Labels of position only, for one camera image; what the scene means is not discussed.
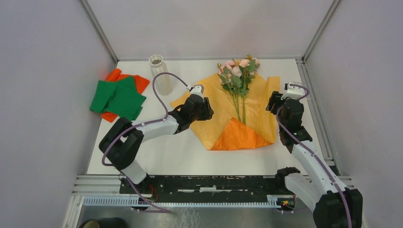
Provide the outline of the orange wrapping paper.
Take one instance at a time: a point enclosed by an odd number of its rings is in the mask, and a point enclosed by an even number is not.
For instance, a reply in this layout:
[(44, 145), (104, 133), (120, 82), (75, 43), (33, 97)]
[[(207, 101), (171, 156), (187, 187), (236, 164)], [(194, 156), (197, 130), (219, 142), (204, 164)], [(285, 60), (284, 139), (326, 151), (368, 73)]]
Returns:
[(266, 107), (272, 92), (279, 91), (280, 77), (255, 76), (249, 85), (245, 106), (241, 106), (238, 113), (216, 74), (198, 81), (204, 86), (203, 94), (209, 99), (214, 114), (210, 120), (193, 122), (190, 128), (207, 150), (256, 149), (276, 142), (278, 124)]

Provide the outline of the pink artificial flower bouquet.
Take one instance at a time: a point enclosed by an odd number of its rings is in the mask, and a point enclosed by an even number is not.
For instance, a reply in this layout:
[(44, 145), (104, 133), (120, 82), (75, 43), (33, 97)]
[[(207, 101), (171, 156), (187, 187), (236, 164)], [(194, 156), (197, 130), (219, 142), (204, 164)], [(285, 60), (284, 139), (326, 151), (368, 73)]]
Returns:
[(231, 96), (236, 117), (243, 124), (246, 123), (246, 96), (249, 93), (249, 85), (259, 67), (259, 60), (251, 55), (244, 59), (231, 59), (224, 64), (217, 64), (219, 82)]

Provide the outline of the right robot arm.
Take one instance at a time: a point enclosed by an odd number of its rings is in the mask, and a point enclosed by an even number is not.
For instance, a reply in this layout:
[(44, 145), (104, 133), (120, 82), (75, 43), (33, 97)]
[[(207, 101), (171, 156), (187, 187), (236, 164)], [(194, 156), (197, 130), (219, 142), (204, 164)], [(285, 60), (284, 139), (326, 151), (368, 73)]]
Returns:
[(313, 139), (302, 125), (304, 106), (299, 99), (284, 98), (274, 91), (266, 110), (276, 116), (281, 143), (307, 172), (309, 180), (295, 167), (277, 171), (277, 192), (296, 194), (311, 210), (318, 228), (360, 228), (363, 225), (363, 196), (350, 189), (319, 157)]

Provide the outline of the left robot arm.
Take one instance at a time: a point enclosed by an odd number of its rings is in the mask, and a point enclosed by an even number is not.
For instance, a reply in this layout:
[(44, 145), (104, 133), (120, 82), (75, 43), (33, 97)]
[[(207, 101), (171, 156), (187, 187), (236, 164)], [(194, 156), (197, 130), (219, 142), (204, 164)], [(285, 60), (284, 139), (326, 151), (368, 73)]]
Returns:
[(181, 133), (195, 121), (210, 120), (213, 114), (207, 97), (191, 94), (184, 104), (159, 119), (135, 123), (121, 117), (99, 143), (102, 161), (109, 160), (111, 166), (131, 181), (133, 190), (145, 193), (149, 189), (148, 174), (136, 160), (141, 144), (160, 136)]

